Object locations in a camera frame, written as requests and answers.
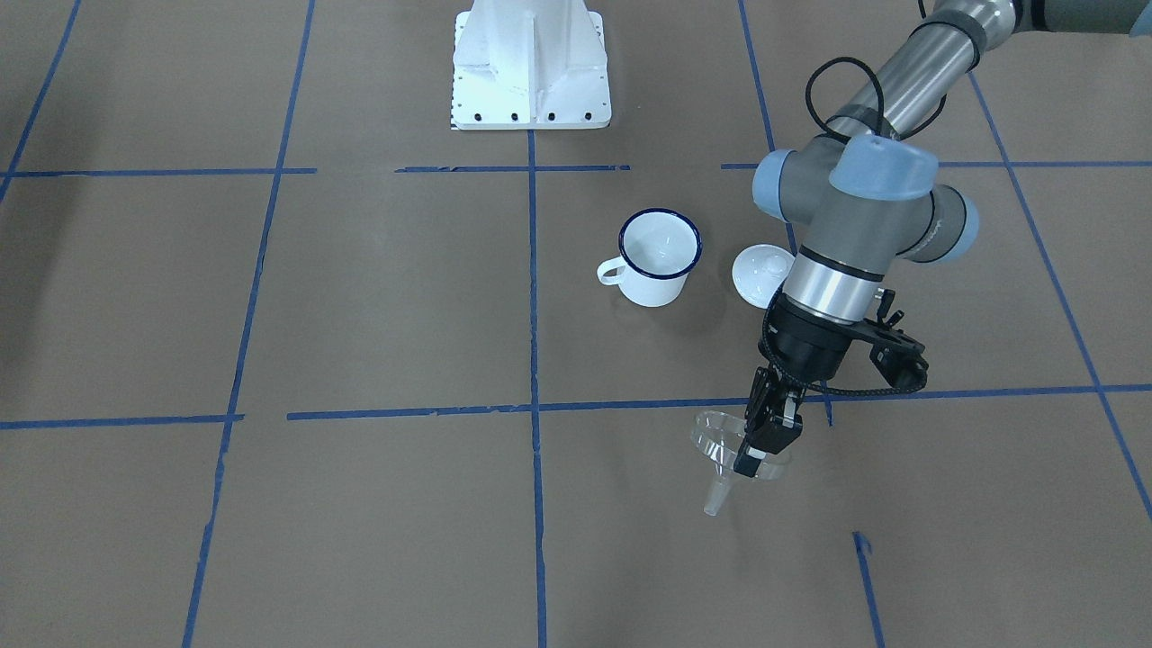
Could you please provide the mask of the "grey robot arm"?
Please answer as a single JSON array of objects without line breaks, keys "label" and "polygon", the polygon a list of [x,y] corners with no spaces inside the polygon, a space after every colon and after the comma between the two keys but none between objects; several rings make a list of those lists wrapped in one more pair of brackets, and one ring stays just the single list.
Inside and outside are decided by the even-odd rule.
[{"label": "grey robot arm", "polygon": [[950,261],[977,238],[973,202],[938,184],[934,155],[910,145],[952,86],[1013,33],[1149,36],[1149,1],[938,1],[867,85],[802,150],[776,150],[758,166],[761,211],[806,227],[788,276],[770,296],[743,439],[732,470],[761,466],[799,438],[809,392],[832,392],[852,342],[885,379],[884,394],[927,382],[924,346],[899,327],[882,280],[896,259]]}]

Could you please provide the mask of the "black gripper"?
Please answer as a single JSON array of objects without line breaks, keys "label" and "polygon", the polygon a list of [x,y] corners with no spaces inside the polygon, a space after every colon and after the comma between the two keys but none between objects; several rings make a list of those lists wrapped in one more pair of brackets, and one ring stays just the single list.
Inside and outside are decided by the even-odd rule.
[{"label": "black gripper", "polygon": [[790,297],[773,297],[761,321],[760,352],[770,364],[755,372],[745,409],[746,449],[733,470],[756,477],[761,458],[778,455],[799,438],[804,393],[832,379],[851,345],[848,325],[824,319]]}]

